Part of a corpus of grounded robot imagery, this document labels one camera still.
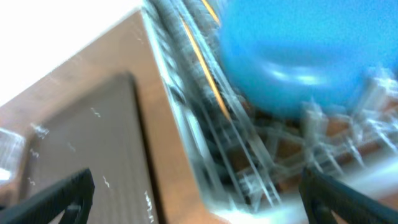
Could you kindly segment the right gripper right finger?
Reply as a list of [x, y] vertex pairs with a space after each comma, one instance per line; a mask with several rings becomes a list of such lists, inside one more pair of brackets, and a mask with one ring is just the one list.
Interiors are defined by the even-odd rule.
[[309, 223], [397, 223], [397, 211], [353, 190], [330, 175], [304, 168], [298, 190]]

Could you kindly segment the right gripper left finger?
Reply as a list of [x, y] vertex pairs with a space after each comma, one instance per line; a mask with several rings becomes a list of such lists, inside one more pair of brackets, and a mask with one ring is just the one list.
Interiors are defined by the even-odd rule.
[[28, 200], [1, 211], [1, 223], [86, 223], [93, 204], [95, 183], [89, 169], [64, 178]]

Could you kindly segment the dark blue plate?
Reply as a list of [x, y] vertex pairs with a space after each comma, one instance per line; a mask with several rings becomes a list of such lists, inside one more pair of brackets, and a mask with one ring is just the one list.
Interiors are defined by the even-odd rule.
[[256, 108], [353, 110], [367, 70], [397, 65], [397, 0], [240, 0], [221, 16], [225, 75]]

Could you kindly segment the wooden chopstick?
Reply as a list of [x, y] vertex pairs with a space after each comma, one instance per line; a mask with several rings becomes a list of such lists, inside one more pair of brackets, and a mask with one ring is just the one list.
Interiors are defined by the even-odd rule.
[[210, 14], [211, 18], [218, 26], [221, 25], [220, 21], [220, 2], [219, 0], [201, 0], [205, 9]]
[[223, 101], [223, 98], [222, 98], [222, 96], [221, 96], [221, 94], [220, 94], [220, 92], [218, 90], [218, 87], [216, 86], [216, 82], [214, 81], [214, 79], [213, 79], [213, 77], [211, 75], [211, 72], [210, 72], [210, 70], [209, 70], [209, 68], [208, 68], [208, 66], [207, 66], [207, 64], [205, 62], [205, 58], [204, 58], [204, 56], [203, 56], [203, 54], [202, 54], [202, 52], [201, 52], [201, 50], [200, 50], [195, 38], [194, 38], [190, 28], [188, 27], [187, 23], [182, 19], [182, 17], [180, 17], [180, 21], [182, 22], [184, 31], [185, 31], [185, 33], [188, 36], [190, 44], [193, 47], [193, 51], [194, 51], [195, 55], [197, 56], [197, 59], [198, 59], [198, 61], [200, 63], [200, 66], [201, 66], [201, 69], [203, 70], [203, 72], [205, 74], [206, 80], [207, 80], [207, 82], [208, 82], [208, 84], [209, 84], [209, 86], [210, 86], [210, 88], [211, 88], [211, 90], [212, 90], [212, 92], [213, 92], [213, 94], [214, 94], [214, 96], [216, 98], [216, 101], [217, 101], [222, 113], [224, 114], [224, 116], [226, 117], [227, 120], [231, 120], [230, 113], [229, 113], [229, 111], [228, 111], [228, 109], [227, 109], [227, 107], [226, 107], [226, 105], [225, 105], [225, 103]]

